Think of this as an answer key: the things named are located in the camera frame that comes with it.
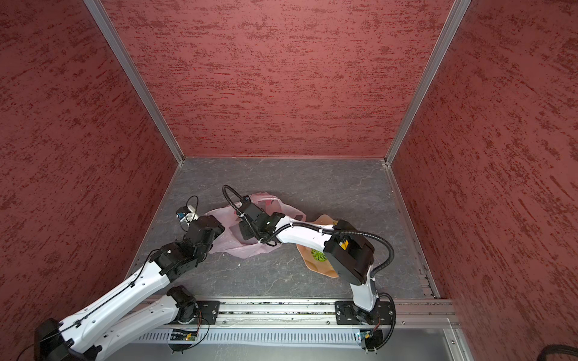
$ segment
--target black mounting plate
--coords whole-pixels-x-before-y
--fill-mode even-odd
[[[392,311],[389,301],[377,301],[375,305],[382,325],[391,325],[390,311]],[[338,325],[361,325],[357,320],[357,306],[353,301],[335,302],[335,318]]]
[[[199,309],[201,310],[201,317],[208,321],[210,325],[214,325],[217,322],[218,308],[220,306],[220,301],[197,301]],[[189,325],[197,326],[197,318],[194,317],[188,324],[184,325],[178,322],[171,322],[170,325],[179,325],[180,327],[187,327]]]

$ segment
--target textured red wall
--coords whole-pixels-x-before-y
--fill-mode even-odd
[[[577,16],[473,1],[394,161],[476,360],[578,346]]]
[[[176,162],[81,0],[5,1],[0,28],[0,349],[14,360],[39,322],[124,278]]]
[[[188,156],[383,157],[453,0],[104,0]]]

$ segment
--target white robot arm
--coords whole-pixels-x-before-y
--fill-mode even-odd
[[[231,201],[228,190],[241,199],[239,207]],[[240,196],[228,185],[223,186],[223,194],[243,220],[239,224],[243,237],[256,237],[271,246],[295,243],[323,252],[337,274],[350,283],[357,320],[364,325],[379,324],[374,276],[393,260],[393,248],[387,241],[360,232],[343,220],[335,225],[319,226],[281,213],[268,215],[248,196]],[[203,262],[214,239],[224,231],[212,215],[197,217],[196,211],[192,217],[189,215],[181,214],[189,225],[182,242],[169,243],[153,251],[139,271],[89,306],[61,322],[51,318],[37,327],[35,360],[102,361],[159,325],[197,317],[197,301],[182,286],[171,288],[150,307],[125,316],[145,298]],[[381,242],[390,253],[387,260],[375,268],[374,247],[366,237]]]

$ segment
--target plastic bag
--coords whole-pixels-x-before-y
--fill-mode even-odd
[[[305,213],[286,205],[285,203],[281,202],[279,198],[268,193],[255,193],[251,195],[251,201],[269,215],[273,214],[273,212],[280,212],[288,215],[291,218],[303,222],[305,221]],[[239,229],[239,222],[241,222],[241,219],[236,215],[235,210],[231,206],[218,208],[207,212],[206,214],[213,215],[218,219],[219,222],[221,222],[223,227],[225,227],[225,232],[223,232],[213,242],[213,248],[209,251],[210,254],[216,252],[226,252],[235,257],[249,258],[261,253],[269,253],[281,247],[281,244],[278,244],[275,247],[271,247],[269,245],[259,243],[255,237],[248,240],[243,240],[243,236],[241,235],[241,231]]]

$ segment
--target marble floor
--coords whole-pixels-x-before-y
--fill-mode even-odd
[[[379,160],[188,158],[177,171],[132,269],[142,265],[151,250],[182,239],[184,232],[175,211],[184,206],[189,196],[199,197],[201,214],[226,206],[221,193],[223,184],[242,195],[276,195],[303,211],[308,221],[328,214],[333,219],[349,221],[359,230],[381,235],[393,245],[395,259],[376,275],[377,290],[394,298],[424,298]],[[387,258],[387,250],[377,242],[374,246],[375,263],[379,264]],[[206,297],[352,297],[347,282],[307,269],[293,244],[247,259],[226,253],[210,254],[173,285],[184,285],[194,295]]]

